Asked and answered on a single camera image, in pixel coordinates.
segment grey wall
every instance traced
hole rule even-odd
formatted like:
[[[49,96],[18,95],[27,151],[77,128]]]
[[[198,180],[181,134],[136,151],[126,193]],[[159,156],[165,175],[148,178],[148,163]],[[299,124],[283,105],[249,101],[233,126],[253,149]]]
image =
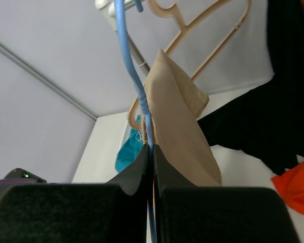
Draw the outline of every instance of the grey wall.
[[[174,1],[159,2],[166,7]],[[215,0],[177,2],[189,22]],[[165,48],[178,29],[172,19],[152,14],[147,1],[143,5],[141,14],[135,8],[128,11],[128,31],[152,64],[158,49]],[[245,5],[232,0],[207,18],[173,59],[192,73],[235,25]],[[196,81],[203,91],[219,92],[271,77],[265,47],[266,7],[267,1],[253,1],[245,24]],[[0,41],[98,115],[125,111],[135,97],[116,34],[95,9],[94,0],[1,0]]]
[[[24,168],[70,182],[94,121],[0,53],[0,179]]]

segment orange fabric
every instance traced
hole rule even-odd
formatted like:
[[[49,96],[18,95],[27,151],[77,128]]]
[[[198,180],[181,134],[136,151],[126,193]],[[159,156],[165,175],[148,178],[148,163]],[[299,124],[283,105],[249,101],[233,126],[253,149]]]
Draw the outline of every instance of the orange fabric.
[[[273,177],[272,182],[285,203],[304,215],[304,162]]]

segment beige fabric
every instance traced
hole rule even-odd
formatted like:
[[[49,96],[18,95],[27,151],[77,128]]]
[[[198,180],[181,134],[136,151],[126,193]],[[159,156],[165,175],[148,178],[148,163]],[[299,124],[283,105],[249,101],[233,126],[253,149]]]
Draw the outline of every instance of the beige fabric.
[[[145,80],[155,143],[168,162],[197,186],[218,186],[221,173],[196,118],[209,98],[162,50]],[[145,128],[144,119],[141,127]]]

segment blue cloth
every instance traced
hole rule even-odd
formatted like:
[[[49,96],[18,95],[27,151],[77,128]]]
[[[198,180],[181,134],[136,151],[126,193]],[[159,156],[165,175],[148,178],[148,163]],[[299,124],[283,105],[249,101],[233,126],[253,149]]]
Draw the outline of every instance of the blue cloth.
[[[138,123],[141,122],[141,117],[138,116],[136,121]],[[138,130],[131,129],[130,137],[127,139],[127,141],[124,143],[124,145],[121,147],[120,151],[117,154],[116,157],[116,164],[115,168],[118,172],[121,172],[123,169],[125,169],[131,162],[135,160],[138,153],[140,152],[143,142],[138,141],[139,134]]]

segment plastic hanger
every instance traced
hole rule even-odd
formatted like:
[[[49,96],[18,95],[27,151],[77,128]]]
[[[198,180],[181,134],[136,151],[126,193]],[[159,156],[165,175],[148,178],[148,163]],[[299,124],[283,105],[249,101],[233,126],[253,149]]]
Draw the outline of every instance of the plastic hanger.
[[[137,11],[142,12],[143,6],[140,0],[135,0]],[[116,25],[118,39],[120,43],[121,53],[124,60],[125,67],[133,79],[134,87],[137,92],[137,97],[141,107],[141,111],[144,115],[146,133],[147,133],[147,144],[149,150],[148,158],[148,170],[150,170],[153,175],[153,136],[152,136],[152,122],[151,122],[151,113],[148,108],[146,93],[143,87],[143,84],[135,70],[133,60],[130,53],[130,48],[128,44],[128,35],[126,28],[126,18],[125,18],[125,5],[124,0],[115,0],[115,11],[116,11]],[[149,191],[148,193],[148,210],[149,210],[149,219],[150,219],[150,229],[151,229],[151,238],[154,243],[156,243],[156,226],[154,220],[154,205],[153,205],[153,180],[149,181]]]
[[[173,4],[169,8],[162,8],[157,0],[148,0],[148,4],[152,12],[155,15],[161,18],[170,18],[173,17],[180,29],[178,35],[172,40],[172,42],[165,49],[165,53],[167,55],[171,55],[173,51],[179,46],[179,44],[185,39],[193,29],[195,29],[204,19],[206,19],[209,15],[214,13],[216,10],[230,2],[231,0],[218,0],[213,5],[204,10],[199,16],[197,16],[191,23],[186,24],[183,16],[180,12],[180,9],[177,4]],[[216,54],[225,46],[225,44],[231,39],[234,33],[240,28],[243,24],[245,18],[247,17],[251,6],[251,0],[247,0],[246,9],[236,23],[235,27],[233,27],[230,32],[223,38],[223,40],[215,47],[215,49],[211,52],[211,54],[205,59],[205,61],[196,69],[196,71],[192,74],[191,79],[194,81],[207,67],[207,65],[212,61],[212,59],[216,56]],[[136,113],[138,109],[138,101],[137,99],[134,101],[132,107],[128,113],[128,122],[130,126],[136,130],[140,129],[140,124],[136,122]]]

